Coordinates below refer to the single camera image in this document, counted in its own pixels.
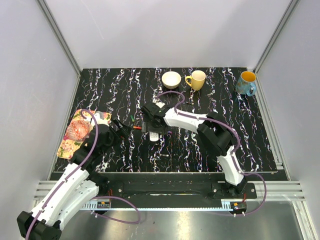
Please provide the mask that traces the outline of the white remote control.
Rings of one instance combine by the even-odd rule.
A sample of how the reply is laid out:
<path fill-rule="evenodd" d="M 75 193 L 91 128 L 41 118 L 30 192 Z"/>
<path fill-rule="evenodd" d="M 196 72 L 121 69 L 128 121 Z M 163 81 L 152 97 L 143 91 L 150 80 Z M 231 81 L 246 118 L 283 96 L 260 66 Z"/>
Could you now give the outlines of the white remote control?
<path fill-rule="evenodd" d="M 155 132 L 149 132 L 149 140 L 151 142 L 157 142 L 159 140 L 159 134 Z"/>

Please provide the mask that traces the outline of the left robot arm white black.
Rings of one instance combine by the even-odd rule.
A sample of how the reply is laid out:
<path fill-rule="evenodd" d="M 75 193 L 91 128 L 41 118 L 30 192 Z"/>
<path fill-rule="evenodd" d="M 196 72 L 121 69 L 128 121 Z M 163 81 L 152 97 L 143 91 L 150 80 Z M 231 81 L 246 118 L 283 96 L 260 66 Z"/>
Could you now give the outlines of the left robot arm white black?
<path fill-rule="evenodd" d="M 94 126 L 49 193 L 30 212 L 18 215 L 20 235 L 26 240 L 58 240 L 67 223 L 87 202 L 107 193 L 108 179 L 96 167 L 102 155 L 130 133 L 131 128 L 115 118 L 110 124 Z"/>

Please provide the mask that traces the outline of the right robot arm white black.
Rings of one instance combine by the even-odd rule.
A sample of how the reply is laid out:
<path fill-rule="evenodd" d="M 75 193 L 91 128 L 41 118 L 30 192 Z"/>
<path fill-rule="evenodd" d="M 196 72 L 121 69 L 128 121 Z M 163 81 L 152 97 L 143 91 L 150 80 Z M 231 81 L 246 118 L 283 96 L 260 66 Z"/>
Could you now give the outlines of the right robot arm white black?
<path fill-rule="evenodd" d="M 205 149 L 217 157 L 225 176 L 222 190 L 232 197 L 243 193 L 247 180 L 236 157 L 238 135 L 231 127 L 217 120 L 217 114 L 195 114 L 169 107 L 164 103 L 149 102 L 141 108 L 152 131 L 167 127 L 182 128 L 198 134 Z"/>

